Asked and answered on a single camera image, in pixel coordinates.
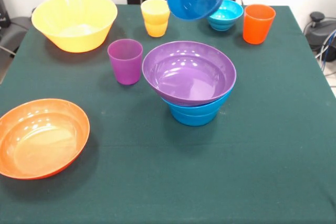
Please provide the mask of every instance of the purple cup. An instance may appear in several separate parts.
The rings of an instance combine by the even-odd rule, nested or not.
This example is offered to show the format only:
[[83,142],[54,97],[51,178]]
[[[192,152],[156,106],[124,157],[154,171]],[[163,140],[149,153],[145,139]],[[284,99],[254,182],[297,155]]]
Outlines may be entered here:
[[134,39],[119,39],[109,45],[107,52],[119,83],[132,85],[140,80],[142,51],[142,45]]

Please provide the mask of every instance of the dark green table cover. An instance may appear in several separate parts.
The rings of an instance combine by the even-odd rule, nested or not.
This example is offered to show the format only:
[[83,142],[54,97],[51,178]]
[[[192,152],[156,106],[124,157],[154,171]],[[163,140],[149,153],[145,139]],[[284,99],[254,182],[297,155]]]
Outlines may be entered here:
[[[118,6],[105,43],[84,54],[58,49],[32,28],[0,86],[0,115],[61,98],[87,113],[91,133],[66,170],[43,180],[0,178],[0,223],[335,223],[336,103],[288,7],[266,42],[206,20],[170,17],[147,35],[139,6]],[[207,43],[237,69],[234,90],[202,127],[176,122],[142,77],[115,81],[109,43],[133,38],[144,56],[174,40]]]

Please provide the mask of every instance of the orange bowl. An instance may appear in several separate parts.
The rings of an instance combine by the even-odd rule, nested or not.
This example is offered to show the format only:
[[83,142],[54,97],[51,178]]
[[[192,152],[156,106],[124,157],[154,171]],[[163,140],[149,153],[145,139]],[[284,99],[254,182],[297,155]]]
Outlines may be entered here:
[[24,103],[0,118],[0,173],[17,179],[52,176],[76,159],[89,132],[87,115],[74,103]]

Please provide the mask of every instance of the purple bowl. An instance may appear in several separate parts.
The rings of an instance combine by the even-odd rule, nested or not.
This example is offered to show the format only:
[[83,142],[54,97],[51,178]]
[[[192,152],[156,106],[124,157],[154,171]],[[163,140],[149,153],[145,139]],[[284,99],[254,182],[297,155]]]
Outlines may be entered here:
[[142,72],[156,93],[180,106],[213,102],[236,82],[235,66],[225,54],[194,41],[154,48],[144,58]]

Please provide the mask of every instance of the cup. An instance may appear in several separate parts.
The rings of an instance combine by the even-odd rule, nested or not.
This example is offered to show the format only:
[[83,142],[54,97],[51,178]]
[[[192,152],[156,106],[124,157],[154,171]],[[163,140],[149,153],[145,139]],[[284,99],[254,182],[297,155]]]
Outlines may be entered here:
[[107,49],[116,80],[132,85],[140,80],[142,45],[134,39],[119,39]]
[[141,4],[141,13],[147,33],[162,37],[168,26],[170,10],[166,0],[146,0]]
[[245,8],[243,38],[250,44],[261,44],[275,18],[275,10],[267,5],[249,5]]

